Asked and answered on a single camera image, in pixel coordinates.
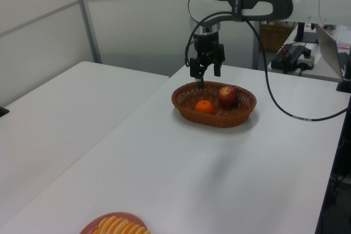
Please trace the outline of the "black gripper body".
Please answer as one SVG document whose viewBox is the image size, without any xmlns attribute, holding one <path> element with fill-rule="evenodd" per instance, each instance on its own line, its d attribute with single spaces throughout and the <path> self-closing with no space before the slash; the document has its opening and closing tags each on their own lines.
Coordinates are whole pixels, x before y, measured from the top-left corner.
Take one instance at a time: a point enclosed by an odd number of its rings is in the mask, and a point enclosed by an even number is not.
<svg viewBox="0 0 351 234">
<path fill-rule="evenodd" d="M 194 48 L 198 58 L 206 58 L 214 60 L 216 50 L 219 46 L 219 33 L 211 33 L 207 35 L 194 35 Z"/>
</svg>

